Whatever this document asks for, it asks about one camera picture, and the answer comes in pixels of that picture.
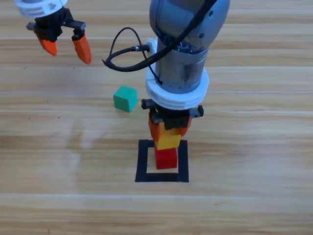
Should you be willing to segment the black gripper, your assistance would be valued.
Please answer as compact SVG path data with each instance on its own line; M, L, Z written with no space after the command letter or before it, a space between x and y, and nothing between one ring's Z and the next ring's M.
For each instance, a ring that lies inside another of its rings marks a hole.
M68 8L60 10L45 17L35 18L35 22L29 22L28 30L34 31L41 46L49 54L57 55L57 38L63 33L62 26L73 28L72 41L75 51L81 61L86 64L92 62L91 49L85 36L86 23L76 21Z
M148 125L153 141L158 141L160 137L160 123L164 123L166 130L178 128L181 136L184 136L191 126L192 118L200 118L204 115L201 105L186 110L171 110L161 107L152 99L142 99L141 108L149 109Z

